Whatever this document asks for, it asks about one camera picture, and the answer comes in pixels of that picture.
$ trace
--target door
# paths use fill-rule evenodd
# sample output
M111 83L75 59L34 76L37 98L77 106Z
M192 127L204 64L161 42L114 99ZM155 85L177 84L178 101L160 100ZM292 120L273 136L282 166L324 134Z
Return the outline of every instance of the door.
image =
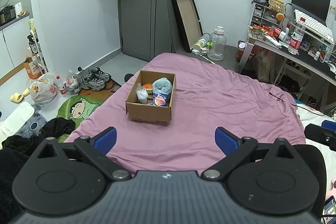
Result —
M1 60L0 65L0 79L1 79L14 68L11 57L9 56L5 39L3 38L2 31L0 31L0 60Z
M28 49L29 40L27 39L30 34L28 22L29 17L27 16L2 30L14 67L23 63L26 60L26 56L31 54Z
M172 52L166 0L118 0L122 52L146 61Z

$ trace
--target phone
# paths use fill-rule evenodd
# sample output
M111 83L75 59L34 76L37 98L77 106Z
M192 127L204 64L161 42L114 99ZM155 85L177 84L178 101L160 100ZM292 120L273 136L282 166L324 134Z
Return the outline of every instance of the phone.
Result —
M336 201L333 195L324 203L323 215L336 215ZM336 217L324 217L323 219L325 224L336 223Z

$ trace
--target blue gripper pad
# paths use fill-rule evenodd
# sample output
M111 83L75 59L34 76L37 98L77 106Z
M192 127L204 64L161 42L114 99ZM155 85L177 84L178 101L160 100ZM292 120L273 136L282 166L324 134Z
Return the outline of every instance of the blue gripper pad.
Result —
M323 128L326 128L326 129L330 129L330 130L333 130L333 131L336 131L336 122L332 122L332 121L323 121L322 125L321 125Z
M94 149L106 155L117 142L117 130L109 127L103 132L90 139L90 144Z
M229 155L242 144L240 138L222 127L218 127L215 131L215 142L225 155Z

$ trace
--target green rug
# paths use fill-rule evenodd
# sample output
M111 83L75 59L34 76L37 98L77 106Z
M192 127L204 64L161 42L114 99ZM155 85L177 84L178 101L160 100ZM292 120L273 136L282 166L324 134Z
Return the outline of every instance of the green rug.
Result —
M56 117L71 119L75 122L75 128L78 128L84 119L88 118L120 87L117 82L110 80L101 91L81 90L79 95L72 96L61 105ZM68 135L64 134L58 138L58 142L64 142L67 138Z
M58 110L56 117L73 120L77 128L84 119L88 118L104 101L84 95L72 96Z

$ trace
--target gray door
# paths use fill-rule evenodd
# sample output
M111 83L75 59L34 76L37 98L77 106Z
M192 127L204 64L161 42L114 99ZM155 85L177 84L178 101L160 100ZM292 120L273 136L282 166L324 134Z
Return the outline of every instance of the gray door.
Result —
M151 60L172 51L166 0L118 0L122 52Z

